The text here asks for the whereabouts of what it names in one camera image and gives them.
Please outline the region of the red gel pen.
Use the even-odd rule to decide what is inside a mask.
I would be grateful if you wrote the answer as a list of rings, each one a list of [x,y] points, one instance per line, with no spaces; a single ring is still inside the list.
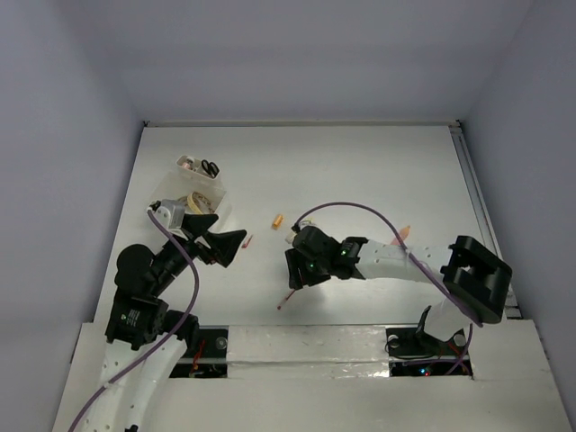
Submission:
[[[296,290],[290,290],[276,305],[276,309],[280,311],[283,306],[293,297],[293,295],[297,293]]]

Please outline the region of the pink glue bottle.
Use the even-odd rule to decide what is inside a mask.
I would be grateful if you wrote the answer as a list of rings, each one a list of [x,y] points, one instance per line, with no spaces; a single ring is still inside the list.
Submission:
[[[398,236],[395,236],[392,239],[391,244],[394,246],[399,246],[401,242],[404,242],[408,238],[409,234],[410,234],[410,225],[401,228],[398,231]]]

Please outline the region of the beige masking tape roll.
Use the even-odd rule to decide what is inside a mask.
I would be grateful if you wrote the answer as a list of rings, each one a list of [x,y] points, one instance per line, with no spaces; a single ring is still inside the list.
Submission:
[[[185,211],[190,214],[214,214],[212,201],[202,193],[192,192],[186,196],[181,196],[177,200],[184,205]]]

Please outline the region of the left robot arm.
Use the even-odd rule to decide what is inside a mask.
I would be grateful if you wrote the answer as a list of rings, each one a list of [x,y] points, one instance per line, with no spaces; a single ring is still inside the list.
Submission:
[[[157,253],[142,244],[117,257],[116,292],[104,332],[98,388],[71,431],[142,431],[177,362],[200,352],[192,309],[200,291],[196,260],[228,267],[247,233],[212,233],[216,214],[188,214],[155,202],[147,215],[166,237]]]

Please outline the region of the black handled scissors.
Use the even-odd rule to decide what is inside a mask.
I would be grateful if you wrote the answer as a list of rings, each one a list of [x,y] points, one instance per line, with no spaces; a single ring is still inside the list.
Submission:
[[[220,173],[220,168],[218,165],[207,159],[203,159],[201,162],[202,171],[210,178],[216,178]]]

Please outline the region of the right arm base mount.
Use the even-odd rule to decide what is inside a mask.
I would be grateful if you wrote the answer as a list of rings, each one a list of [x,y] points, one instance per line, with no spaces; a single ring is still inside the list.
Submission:
[[[386,329],[384,351],[391,377],[468,376],[473,369],[468,354],[470,338],[463,329],[447,341],[424,332],[431,306],[424,309],[416,327]]]

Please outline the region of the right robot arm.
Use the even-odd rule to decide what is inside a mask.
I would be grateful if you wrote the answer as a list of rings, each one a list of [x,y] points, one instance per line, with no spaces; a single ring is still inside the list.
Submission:
[[[301,228],[285,253],[295,291],[339,280],[391,279],[432,284],[445,298],[425,308],[414,331],[416,346],[434,353],[470,324],[502,321],[511,267],[469,236],[447,247],[406,247],[364,237],[341,241],[314,225]]]

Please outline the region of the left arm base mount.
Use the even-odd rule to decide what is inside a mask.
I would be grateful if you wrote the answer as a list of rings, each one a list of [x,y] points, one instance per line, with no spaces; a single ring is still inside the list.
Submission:
[[[219,379],[228,376],[227,327],[202,327],[194,349],[176,363],[170,378]]]

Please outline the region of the pink white stapler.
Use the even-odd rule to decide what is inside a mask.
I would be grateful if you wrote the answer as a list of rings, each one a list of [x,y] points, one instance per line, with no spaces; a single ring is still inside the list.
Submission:
[[[194,171],[195,159],[193,157],[185,157],[182,161],[181,167],[189,171]]]

